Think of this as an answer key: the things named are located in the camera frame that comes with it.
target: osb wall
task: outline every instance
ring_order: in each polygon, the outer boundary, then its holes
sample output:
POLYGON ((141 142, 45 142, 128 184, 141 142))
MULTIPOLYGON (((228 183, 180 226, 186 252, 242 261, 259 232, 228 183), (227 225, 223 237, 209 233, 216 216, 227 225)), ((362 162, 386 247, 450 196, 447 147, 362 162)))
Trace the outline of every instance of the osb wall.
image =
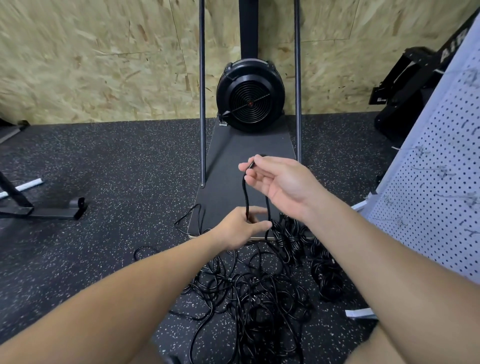
MULTIPOLYGON (((402 51, 437 49, 480 0, 301 0, 303 113, 367 111, 402 51)), ((237 0, 206 0, 207 116, 240 58, 237 0)), ((260 0, 260 56, 294 113, 293 0, 260 0)), ((198 117, 198 0, 3 0, 0 117, 31 123, 198 117)))

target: wire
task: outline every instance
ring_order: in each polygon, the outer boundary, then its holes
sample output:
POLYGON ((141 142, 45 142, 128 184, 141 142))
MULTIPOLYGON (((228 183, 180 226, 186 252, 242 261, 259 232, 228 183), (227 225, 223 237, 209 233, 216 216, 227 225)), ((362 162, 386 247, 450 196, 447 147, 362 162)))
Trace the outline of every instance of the wire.
MULTIPOLYGON (((245 217, 249 221, 250 205, 244 178, 242 189, 245 217)), ((281 214, 279 221, 273 220, 268 197, 265 202, 268 220, 272 222, 273 240, 268 240, 267 231, 264 240, 252 242, 250 249, 256 251, 248 260, 241 259, 238 251, 227 252, 216 256, 200 270, 182 294, 198 296, 206 306, 205 313, 191 315, 169 311, 177 317, 200 322, 190 343, 191 364, 194 364, 197 337, 215 315, 221 314, 232 318, 237 333, 227 364, 280 364, 286 358, 296 358, 302 364, 302 325, 311 319, 313 305, 307 290, 292 278, 291 269, 302 265, 302 259, 307 256, 305 250, 310 252, 311 274, 319 286, 320 297, 335 301, 342 295, 342 270, 322 243, 316 238, 309 239, 308 228, 295 219, 281 214), (273 266, 279 267, 276 272, 264 268, 266 256, 274 258, 273 266)), ((201 230, 202 206, 196 204, 175 221, 174 227, 178 231, 188 234, 181 224, 195 209, 198 209, 198 235, 210 230, 201 230)), ((133 253, 135 261, 140 259, 138 255, 144 250, 159 252, 148 245, 140 246, 133 253)))

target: floor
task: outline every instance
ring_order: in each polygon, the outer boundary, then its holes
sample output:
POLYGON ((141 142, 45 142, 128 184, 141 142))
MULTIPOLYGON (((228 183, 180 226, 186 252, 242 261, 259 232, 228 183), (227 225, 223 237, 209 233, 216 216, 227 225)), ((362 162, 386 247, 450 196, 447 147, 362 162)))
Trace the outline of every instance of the floor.
MULTIPOLYGON (((376 176, 395 155, 373 128, 374 116, 304 117, 304 164, 351 205, 375 189, 376 176)), ((294 117, 288 122, 293 130, 294 117)), ((213 125, 208 120, 208 138, 213 125)), ((29 199, 52 205, 85 196, 90 207, 79 221, 0 220, 0 343, 130 264, 137 246, 164 250, 185 241, 172 224, 194 202, 198 156, 198 121, 193 120, 32 126, 1 144, 1 170, 12 182, 44 179, 44 185, 25 193, 29 199)), ((299 272, 298 280, 316 306, 303 333, 305 362, 342 363, 374 326, 347 319, 343 311, 364 308, 365 302, 349 283, 343 301, 324 303, 308 273, 299 272)), ((176 308, 204 311, 193 297, 181 299, 176 308)), ((196 363, 223 363, 230 357, 231 345, 219 345, 218 339, 233 338, 232 321, 217 317, 210 325, 197 341, 196 363)), ((162 352, 187 363, 195 327, 168 316, 154 341, 162 352)))

